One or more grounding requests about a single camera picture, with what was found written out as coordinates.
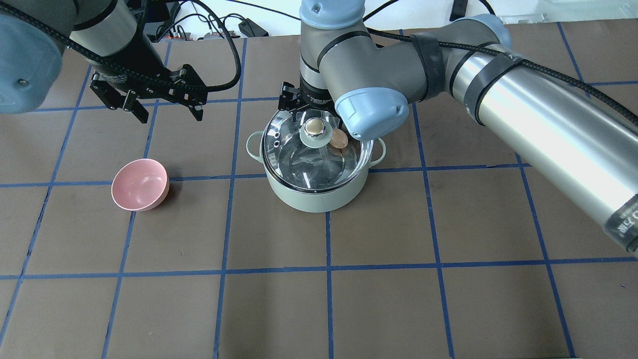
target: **cooking pot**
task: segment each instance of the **cooking pot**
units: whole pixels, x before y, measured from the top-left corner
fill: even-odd
[[[343,137],[341,119],[327,111],[278,111],[264,131],[248,137],[246,151],[263,164],[272,190],[289,206],[305,212],[327,212],[348,204],[363,188],[370,167],[385,158],[385,143],[377,139],[383,152],[372,161],[375,140],[357,141],[347,137],[347,145],[335,144]],[[260,139],[259,154],[250,151]]]

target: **black cable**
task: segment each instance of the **black cable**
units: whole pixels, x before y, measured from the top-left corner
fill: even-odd
[[[281,12],[281,11],[279,11],[279,10],[269,9],[269,8],[266,8],[266,7],[261,6],[261,5],[256,5],[256,4],[251,4],[251,3],[245,3],[244,1],[239,1],[239,0],[226,0],[226,1],[230,1],[231,3],[238,3],[238,4],[244,4],[244,5],[248,5],[248,6],[253,6],[253,7],[255,7],[255,8],[259,8],[259,9],[262,9],[262,10],[271,11],[271,12],[274,12],[274,13],[278,13],[278,14],[280,14],[280,15],[284,15],[284,16],[290,17],[291,19],[301,20],[300,18],[298,18],[298,17],[296,17],[296,16],[292,16],[292,15],[290,15],[290,14],[287,14],[287,13],[285,13],[285,12]]]
[[[192,17],[192,16],[203,17],[203,18],[207,19],[207,17],[206,17],[206,16],[204,16],[204,15],[202,15],[202,14],[200,14],[200,13],[190,13],[190,14],[188,14],[188,15],[184,16],[183,18],[181,18],[181,19],[179,19],[179,20],[177,20],[177,21],[173,22],[173,24],[172,24],[171,26],[169,26],[169,27],[168,27],[168,29],[166,29],[166,30],[165,30],[165,31],[161,34],[161,36],[157,36],[157,37],[156,37],[155,42],[160,42],[160,40],[161,40],[161,39],[163,39],[163,38],[164,38],[164,36],[166,36],[166,34],[167,34],[167,33],[168,33],[171,29],[175,29],[175,32],[177,32],[177,28],[176,28],[176,26],[178,26],[178,24],[179,24],[180,22],[182,22],[182,21],[184,21],[184,20],[186,20],[186,19],[188,19],[189,17]]]
[[[186,30],[181,25],[177,25],[177,34],[182,35],[184,41],[188,41],[188,37],[186,36]]]
[[[487,0],[478,0],[481,4],[483,4],[483,6],[486,7],[487,11],[492,14],[492,15],[496,15],[494,13],[494,9],[492,8],[492,5],[490,5]]]
[[[204,4],[200,0],[190,0],[190,1],[193,1],[197,5],[201,6],[204,10],[206,10],[206,12],[210,13],[216,20],[219,20],[219,17],[208,6],[206,6],[206,4]],[[132,79],[135,79],[137,81],[140,81],[145,84],[155,86],[158,88],[181,89],[185,91],[206,91],[206,92],[223,91],[235,86],[239,82],[239,77],[241,76],[241,60],[239,58],[239,54],[237,53],[237,48],[235,47],[235,43],[233,42],[233,40],[230,38],[230,35],[228,34],[228,30],[225,27],[223,27],[223,24],[222,24],[222,30],[227,37],[226,40],[228,41],[230,45],[230,50],[232,51],[233,57],[235,59],[235,77],[233,77],[231,81],[222,85],[199,86],[199,85],[187,85],[187,84],[174,84],[166,80],[146,76],[139,72],[130,70],[129,68],[126,68],[118,63],[115,63],[111,60],[105,59],[104,57],[97,55],[95,52],[71,40],[68,36],[60,33],[58,30],[55,30],[49,25],[44,24],[42,21],[30,16],[29,14],[22,12],[21,10],[14,8],[13,6],[7,4],[6,2],[2,0],[0,0],[0,10],[6,12],[8,15],[11,15],[19,20],[27,22],[28,24],[34,26],[38,30],[42,31],[43,33],[51,37],[53,40],[57,40],[61,42],[63,45],[70,47],[71,49],[77,51],[80,55],[86,57],[87,59],[91,61],[94,61],[95,63],[107,66],[111,68],[112,70],[117,71],[123,75],[126,75]]]
[[[367,19],[370,19],[371,17],[375,16],[377,13],[379,13],[379,11],[385,9],[386,7],[396,3],[399,0],[390,0],[387,1],[386,3],[382,4],[381,6],[379,6],[378,8],[372,10],[369,14],[367,14],[366,16],[363,17],[363,21],[366,21]]]
[[[386,38],[392,38],[392,39],[395,39],[395,40],[408,41],[408,42],[410,42],[412,40],[409,36],[386,33],[385,31],[379,31],[379,30],[374,30],[374,29],[368,29],[368,31],[371,34],[375,34],[375,35],[386,37]],[[439,42],[439,46],[440,47],[450,48],[450,49],[459,49],[459,50],[480,52],[482,54],[487,54],[487,55],[490,55],[490,56],[497,56],[497,55],[502,53],[502,52],[500,52],[498,50],[488,49],[486,47],[467,45],[467,44],[464,44],[464,43]],[[527,68],[529,68],[531,70],[535,70],[537,72],[543,73],[543,74],[545,74],[547,76],[554,77],[555,79],[558,79],[560,81],[566,82],[567,84],[573,85],[574,87],[577,87],[577,88],[579,88],[579,89],[591,94],[592,96],[594,96],[595,98],[598,98],[600,101],[602,101],[607,106],[611,107],[614,111],[618,112],[623,117],[627,118],[629,120],[629,122],[631,122],[635,126],[638,126],[638,116],[636,116],[636,114],[634,114],[632,111],[627,109],[625,106],[623,106],[622,104],[618,103],[613,98],[607,96],[605,93],[603,93],[602,91],[598,90],[597,88],[594,88],[593,86],[591,86],[591,85],[589,85],[589,84],[587,84],[587,83],[585,83],[583,81],[580,81],[578,79],[575,79],[575,78],[573,78],[571,76],[565,75],[564,73],[558,72],[556,70],[552,70],[552,69],[550,69],[548,67],[539,65],[539,64],[534,63],[534,62],[532,62],[530,60],[527,60],[527,59],[521,61],[521,65],[523,65],[524,67],[527,67]]]

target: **pink bowl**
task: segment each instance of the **pink bowl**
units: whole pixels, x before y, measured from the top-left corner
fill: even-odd
[[[148,211],[164,201],[168,184],[164,166],[150,158],[142,158],[125,165],[115,175],[111,196],[124,210]]]

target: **pot rim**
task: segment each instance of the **pot rim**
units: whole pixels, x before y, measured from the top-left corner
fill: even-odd
[[[352,182],[355,178],[359,177],[359,175],[363,172],[363,171],[368,171],[369,170],[369,163],[370,160],[372,159],[372,150],[370,150],[368,152],[368,154],[366,155],[367,158],[361,158],[361,161],[365,163],[365,165],[361,166],[361,168],[357,171],[357,173],[352,176],[351,178],[348,178],[345,182],[340,183],[334,187],[330,187],[330,188],[324,188],[324,189],[320,189],[320,190],[311,190],[308,188],[302,188],[302,187],[297,187],[289,182],[286,182],[283,178],[281,178],[272,168],[270,162],[268,161],[268,159],[266,158],[266,151],[265,151],[265,140],[266,140],[266,135],[268,133],[268,129],[271,126],[272,121],[277,118],[277,115],[280,112],[287,112],[287,111],[282,111],[282,110],[278,110],[277,112],[275,112],[275,115],[273,115],[273,117],[271,118],[270,121],[268,121],[268,123],[266,124],[266,127],[263,130],[263,134],[262,134],[262,139],[259,143],[260,146],[260,152],[261,152],[261,156],[262,156],[262,162],[263,162],[263,166],[266,169],[266,171],[270,174],[270,176],[272,176],[278,183],[282,184],[283,186],[296,191],[296,192],[301,192],[301,193],[305,193],[305,194],[322,194],[322,193],[327,193],[327,192],[331,192],[334,190],[338,190],[339,188],[343,188],[344,186],[350,184],[350,182]],[[370,145],[370,147],[372,148],[374,146],[374,142],[375,140],[368,140],[368,141],[359,141],[361,142],[361,144],[363,143],[368,143]]]

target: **blue tape line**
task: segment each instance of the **blue tape line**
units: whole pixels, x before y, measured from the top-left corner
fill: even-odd
[[[518,168],[519,164],[501,164],[501,165],[458,165],[458,166],[432,166],[426,167],[428,171],[457,171],[461,169],[491,169],[491,168]]]
[[[35,109],[32,112],[55,112],[55,111],[74,111],[75,107],[56,107],[49,109]]]
[[[523,163],[523,167],[531,167],[530,164]],[[518,164],[502,164],[502,165],[459,165],[459,166],[434,166],[426,167],[427,171],[456,171],[462,169],[492,169],[492,168],[518,168]],[[381,168],[370,169],[370,173],[388,173],[388,172],[418,172],[423,171],[421,167],[400,167],[400,168]],[[206,181],[206,180],[229,180],[231,175],[222,174],[219,176],[186,176],[186,177],[172,177],[170,181]],[[236,174],[237,178],[266,178],[265,173],[254,174]],[[53,186],[104,186],[111,185],[113,181],[69,181],[69,182],[54,182]],[[12,187],[47,187],[50,183],[4,183],[0,184],[0,188],[12,188]]]
[[[581,74],[581,69],[578,67],[578,63],[576,63],[576,58],[574,57],[574,53],[572,52],[572,48],[569,45],[569,42],[567,41],[567,37],[565,36],[563,26],[561,25],[560,22],[557,22],[556,25],[558,26],[558,31],[560,31],[560,36],[563,38],[563,43],[565,44],[565,48],[567,48],[567,53],[569,54],[569,58],[572,60],[572,64],[574,65],[574,69],[576,70],[576,75],[578,75],[579,80],[584,82],[584,79],[582,78],[582,74]],[[589,92],[585,92],[585,95],[588,98],[591,98],[591,95]]]
[[[266,173],[259,174],[236,174],[235,178],[266,178]]]
[[[587,263],[627,263],[638,262],[635,257],[596,257],[550,259],[551,264],[587,264]],[[259,274],[259,273],[296,273],[314,271],[362,271],[362,270],[404,270],[427,268],[476,268],[507,266],[541,266],[547,261],[543,259],[527,261],[487,261],[487,262],[449,262],[449,263],[399,263],[399,264],[347,264],[342,266],[308,266],[308,267],[275,267],[275,268],[243,268],[227,269],[227,275]],[[180,277],[191,275],[217,275],[221,270],[187,270],[187,271],[136,271],[124,272],[122,277]],[[74,278],[116,278],[119,273],[51,273],[25,274],[24,279],[74,279]],[[15,280],[19,275],[0,275],[0,280]]]
[[[426,190],[426,200],[427,200],[427,214],[430,220],[430,230],[432,233],[432,244],[434,247],[434,258],[436,260],[436,274],[439,282],[439,292],[441,293],[441,308],[443,310],[443,322],[445,323],[445,336],[447,338],[447,349],[449,355],[452,359],[454,356],[454,344],[452,342],[452,330],[450,328],[450,316],[447,308],[447,296],[445,294],[445,283],[443,281],[443,269],[441,267],[441,255],[439,253],[438,248],[438,239],[436,236],[436,224],[434,222],[434,211],[432,207],[432,197],[430,193],[430,184],[427,177],[427,165],[426,165],[426,157],[423,152],[423,143],[421,140],[421,128],[419,125],[419,112],[417,111],[416,103],[412,103],[412,113],[414,116],[414,127],[417,132],[417,144],[419,145],[419,156],[421,159],[421,166],[423,169],[423,184]]]
[[[171,177],[171,182],[182,181],[207,181],[207,180],[229,180],[231,176],[191,176],[191,177]]]
[[[50,183],[5,183],[0,185],[0,188],[13,188],[13,187],[48,187]]]
[[[224,289],[226,287],[226,267],[228,265],[228,243],[230,241],[230,223],[233,208],[233,196],[235,191],[235,172],[237,170],[237,147],[239,145],[239,122],[241,119],[241,103],[244,91],[244,74],[246,65],[246,47],[248,41],[244,39],[244,46],[241,54],[241,76],[239,77],[239,90],[237,95],[237,115],[235,118],[235,143],[233,146],[233,162],[230,173],[230,188],[228,189],[228,209],[226,211],[226,231],[224,233],[224,251],[221,260],[221,276],[219,278],[219,295],[217,301],[217,318],[215,321],[215,337],[213,340],[213,359],[219,356],[219,338],[221,335],[221,316],[224,304]]]
[[[53,186],[110,186],[113,181],[54,182]]]
[[[389,172],[418,172],[423,171],[421,167],[405,167],[405,168],[372,168],[370,173],[389,173]]]
[[[328,305],[328,357],[334,359],[334,327],[332,325],[332,235],[330,233],[330,212],[325,213],[325,265],[326,293]]]
[[[279,97],[253,97],[253,98],[243,98],[243,102],[253,102],[253,101],[278,101]]]
[[[48,199],[51,196],[51,190],[53,189],[53,183],[56,180],[57,172],[60,169],[60,164],[62,163],[62,157],[64,156],[64,151],[66,149],[66,145],[69,141],[69,136],[71,135],[71,129],[73,128],[73,124],[75,122],[75,116],[77,116],[77,107],[80,106],[80,102],[82,101],[82,95],[84,94],[84,89],[86,88],[86,84],[89,80],[89,76],[91,74],[91,65],[89,65],[86,70],[86,75],[84,76],[84,82],[82,83],[82,89],[80,90],[80,94],[78,95],[78,100],[75,102],[76,109],[73,111],[71,115],[71,119],[69,120],[69,125],[66,129],[66,134],[64,135],[64,141],[62,142],[62,147],[60,148],[60,154],[57,156],[56,167],[53,170],[53,174],[51,174],[51,181],[47,188],[47,194],[44,198],[44,203],[42,204],[42,209],[40,210],[40,214],[38,215],[38,221],[36,222],[36,226],[33,229],[33,235],[31,236],[31,241],[29,242],[29,249],[27,250],[27,256],[22,263],[22,270],[20,272],[20,277],[15,286],[15,290],[13,291],[13,296],[11,298],[11,303],[9,304],[9,309],[7,310],[6,317],[4,318],[4,323],[2,326],[2,330],[0,331],[0,347],[4,341],[4,336],[6,335],[7,327],[9,326],[9,320],[11,319],[11,314],[13,313],[13,308],[15,308],[15,301],[18,298],[18,293],[20,292],[20,288],[22,287],[22,283],[24,281],[24,275],[26,274],[27,267],[29,266],[29,261],[31,260],[31,253],[33,253],[33,247],[36,244],[36,239],[38,238],[38,233],[40,231],[40,226],[42,225],[42,218],[44,217],[44,212],[47,209]]]
[[[456,262],[441,263],[443,268],[475,268],[475,267],[508,267],[508,266],[538,266],[544,265],[543,260],[531,261],[493,261],[493,262]]]
[[[516,160],[521,164],[521,156],[516,154]],[[530,203],[530,210],[532,218],[534,219],[534,226],[536,227],[536,233],[538,235],[538,242],[540,243],[540,249],[543,252],[543,258],[545,261],[545,267],[547,268],[547,275],[549,277],[549,283],[552,287],[552,292],[554,293],[554,300],[556,301],[556,308],[558,309],[558,316],[560,318],[561,326],[563,327],[563,334],[565,336],[565,342],[567,343],[567,349],[569,350],[569,355],[572,358],[576,357],[574,351],[574,345],[572,343],[571,335],[569,334],[569,327],[567,326],[567,320],[565,319],[565,313],[563,312],[563,306],[561,304],[560,295],[558,294],[558,288],[556,287],[556,281],[554,279],[554,272],[552,271],[552,266],[549,261],[549,255],[547,254],[547,248],[545,247],[545,239],[543,239],[543,234],[540,229],[540,222],[538,221],[538,215],[536,212],[536,207],[534,206],[534,200],[531,196],[530,184],[527,181],[527,175],[525,175],[525,168],[521,166],[521,177],[523,179],[523,185],[525,187],[525,193],[527,195],[527,200]]]
[[[638,262],[636,257],[609,257],[609,258],[577,258],[577,259],[550,259],[551,264],[581,264],[581,263],[622,263]]]
[[[164,66],[168,63],[168,57],[170,56],[170,42],[166,49],[166,55],[164,56]],[[151,125],[149,126],[149,135],[146,139],[146,145],[144,149],[144,158],[148,157],[149,148],[151,146],[151,139],[153,128],[155,124],[155,118],[158,113],[159,100],[155,100],[153,116],[151,119]],[[108,353],[108,345],[111,340],[111,333],[113,329],[113,322],[115,320],[115,312],[117,311],[117,303],[119,302],[119,293],[122,288],[122,278],[124,277],[124,268],[126,266],[126,258],[128,257],[128,247],[131,243],[131,235],[133,234],[133,224],[135,223],[136,212],[131,212],[131,217],[128,222],[128,230],[126,231],[126,240],[124,241],[124,250],[122,251],[122,261],[120,262],[119,273],[117,274],[117,284],[115,285],[115,295],[113,296],[113,306],[111,307],[111,314],[108,319],[107,334],[104,338],[104,346],[102,347],[102,359],[106,359]]]
[[[119,293],[122,288],[122,278],[124,273],[124,267],[126,266],[126,258],[128,257],[128,247],[131,243],[131,235],[133,234],[133,224],[135,223],[136,212],[131,212],[131,217],[128,221],[128,230],[126,231],[126,240],[124,241],[124,250],[122,251],[122,261],[120,262],[119,273],[117,274],[117,284],[115,285],[115,294],[113,295],[113,306],[111,306],[111,314],[108,317],[107,334],[104,338],[104,346],[102,347],[102,359],[107,358],[108,345],[111,341],[111,333],[113,330],[113,322],[115,321],[115,312],[117,310],[117,303],[119,301]]]
[[[401,264],[354,264],[344,266],[332,266],[332,271],[356,271],[356,270],[402,270],[438,268],[436,263],[401,263]]]
[[[134,271],[128,273],[122,273],[124,278],[139,278],[139,277],[189,277],[192,275],[218,275],[221,274],[221,270],[180,270],[180,271]]]
[[[259,274],[259,273],[295,273],[300,271],[326,271],[325,266],[311,267],[278,267],[278,268],[247,268],[247,269],[226,269],[226,274]]]
[[[279,97],[253,97],[253,98],[243,98],[242,102],[255,102],[255,101],[276,101],[279,100]],[[237,102],[236,98],[220,98],[217,100],[207,100],[206,103],[226,103],[226,102]],[[166,102],[165,100],[157,99],[155,102],[143,103],[144,107],[155,107],[155,106],[175,106],[178,103]],[[83,110],[102,110],[106,109],[104,105],[99,106],[82,106],[82,107],[52,107],[48,109],[36,109],[33,112],[55,112],[55,111],[83,111]]]
[[[77,278],[117,278],[118,273],[55,273],[27,274],[24,279],[77,279]]]

